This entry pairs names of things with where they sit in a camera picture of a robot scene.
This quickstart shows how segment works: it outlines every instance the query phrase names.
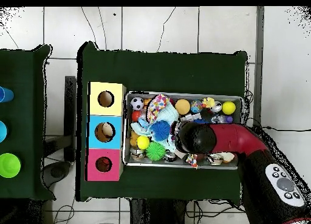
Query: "yellow box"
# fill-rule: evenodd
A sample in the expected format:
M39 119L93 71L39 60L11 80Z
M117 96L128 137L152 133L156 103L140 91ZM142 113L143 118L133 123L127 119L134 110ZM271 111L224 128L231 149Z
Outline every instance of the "yellow box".
M90 82L90 114L122 116L126 88L122 84Z

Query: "purple ball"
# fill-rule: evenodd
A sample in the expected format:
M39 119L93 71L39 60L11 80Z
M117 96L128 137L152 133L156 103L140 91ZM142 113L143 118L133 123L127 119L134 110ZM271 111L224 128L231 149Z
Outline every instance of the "purple ball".
M233 122L232 116L226 116L226 122L227 123L232 123Z

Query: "soccer ball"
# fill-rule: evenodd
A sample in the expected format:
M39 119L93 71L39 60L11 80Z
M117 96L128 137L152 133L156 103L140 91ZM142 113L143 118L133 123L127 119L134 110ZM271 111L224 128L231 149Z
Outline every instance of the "soccer ball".
M143 108L143 99L140 97L134 97L131 100L131 106L133 110L141 110Z

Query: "blue cup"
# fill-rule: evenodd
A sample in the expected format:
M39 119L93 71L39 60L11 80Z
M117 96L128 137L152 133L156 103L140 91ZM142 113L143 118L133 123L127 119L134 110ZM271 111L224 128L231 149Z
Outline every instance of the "blue cup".
M7 136L7 126L0 121L0 143L5 140Z
M9 102L14 98L12 90L0 86L0 103Z

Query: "green bowl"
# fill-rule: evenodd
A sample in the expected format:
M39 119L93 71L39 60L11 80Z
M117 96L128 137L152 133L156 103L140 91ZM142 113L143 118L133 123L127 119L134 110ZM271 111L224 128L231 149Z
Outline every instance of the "green bowl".
M21 161L13 154L0 155L0 175L4 178L13 178L21 169Z

